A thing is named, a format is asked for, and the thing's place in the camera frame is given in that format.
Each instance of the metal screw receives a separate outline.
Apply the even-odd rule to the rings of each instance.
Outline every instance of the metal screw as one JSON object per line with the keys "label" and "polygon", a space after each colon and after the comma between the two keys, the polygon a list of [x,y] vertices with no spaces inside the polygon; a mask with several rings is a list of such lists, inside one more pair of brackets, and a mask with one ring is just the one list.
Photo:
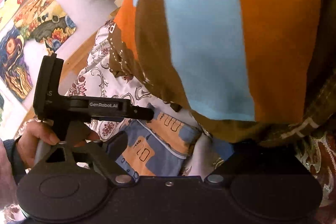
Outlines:
{"label": "metal screw", "polygon": [[115,177],[115,181],[118,183],[129,183],[132,178],[129,175],[118,175]]}
{"label": "metal screw", "polygon": [[211,183],[221,183],[224,178],[221,175],[210,175],[207,177],[207,180]]}

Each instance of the round pad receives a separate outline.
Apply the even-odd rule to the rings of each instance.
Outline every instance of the round pad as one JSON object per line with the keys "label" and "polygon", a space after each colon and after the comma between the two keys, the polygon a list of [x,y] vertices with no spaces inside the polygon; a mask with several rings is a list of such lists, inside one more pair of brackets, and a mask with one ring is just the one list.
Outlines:
{"label": "round pad", "polygon": [[243,209],[259,217],[293,220],[318,208],[321,187],[312,175],[239,175],[230,187]]}
{"label": "round pad", "polygon": [[20,181],[17,197],[31,217],[55,222],[77,220],[93,211],[107,192],[103,176],[78,167],[68,174],[28,174]]}

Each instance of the hand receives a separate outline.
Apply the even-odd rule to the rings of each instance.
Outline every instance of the hand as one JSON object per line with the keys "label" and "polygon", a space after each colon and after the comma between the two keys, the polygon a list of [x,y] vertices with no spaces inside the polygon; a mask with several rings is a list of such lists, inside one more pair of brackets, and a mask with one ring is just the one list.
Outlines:
{"label": "hand", "polygon": [[[34,166],[36,149],[40,139],[50,145],[55,145],[59,142],[56,134],[46,123],[37,121],[29,122],[23,135],[16,143],[17,151],[26,168],[32,168]],[[91,130],[87,139],[90,141],[99,140],[99,136],[95,131]],[[76,146],[85,145],[85,143],[85,141],[81,141]]]}

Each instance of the blue painting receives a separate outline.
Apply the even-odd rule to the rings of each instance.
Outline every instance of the blue painting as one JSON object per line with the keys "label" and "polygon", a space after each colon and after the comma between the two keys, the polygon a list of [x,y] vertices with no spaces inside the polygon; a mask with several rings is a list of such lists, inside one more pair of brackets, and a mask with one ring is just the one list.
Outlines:
{"label": "blue painting", "polygon": [[15,26],[0,37],[0,78],[19,102],[26,98],[33,86],[24,60],[24,43]]}

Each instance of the orange stripe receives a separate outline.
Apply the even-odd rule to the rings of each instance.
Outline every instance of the orange stripe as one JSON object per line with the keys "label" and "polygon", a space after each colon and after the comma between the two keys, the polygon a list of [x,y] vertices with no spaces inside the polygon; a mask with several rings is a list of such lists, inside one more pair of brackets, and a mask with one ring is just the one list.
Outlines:
{"label": "orange stripe", "polygon": [[256,121],[300,122],[320,0],[240,0]]}
{"label": "orange stripe", "polygon": [[126,44],[138,61],[137,47],[135,45],[135,12],[137,8],[133,6],[133,0],[124,0],[114,22],[121,31],[121,40]]}

